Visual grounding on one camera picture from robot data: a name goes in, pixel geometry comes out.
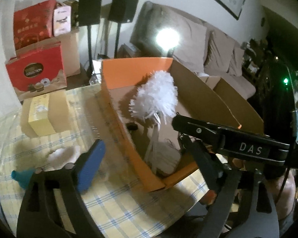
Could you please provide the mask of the person's right hand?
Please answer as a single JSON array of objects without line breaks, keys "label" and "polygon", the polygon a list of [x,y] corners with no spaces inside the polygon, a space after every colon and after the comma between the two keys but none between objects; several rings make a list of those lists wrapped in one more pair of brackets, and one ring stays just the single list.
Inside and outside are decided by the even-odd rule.
[{"label": "person's right hand", "polygon": [[[277,199],[279,191],[281,190],[284,176],[273,181],[266,181],[265,185],[267,190],[272,194],[273,200]],[[293,210],[296,194],[296,184],[292,170],[289,172],[287,180],[285,182],[283,191],[276,204],[276,212],[278,220],[286,218]]]}]

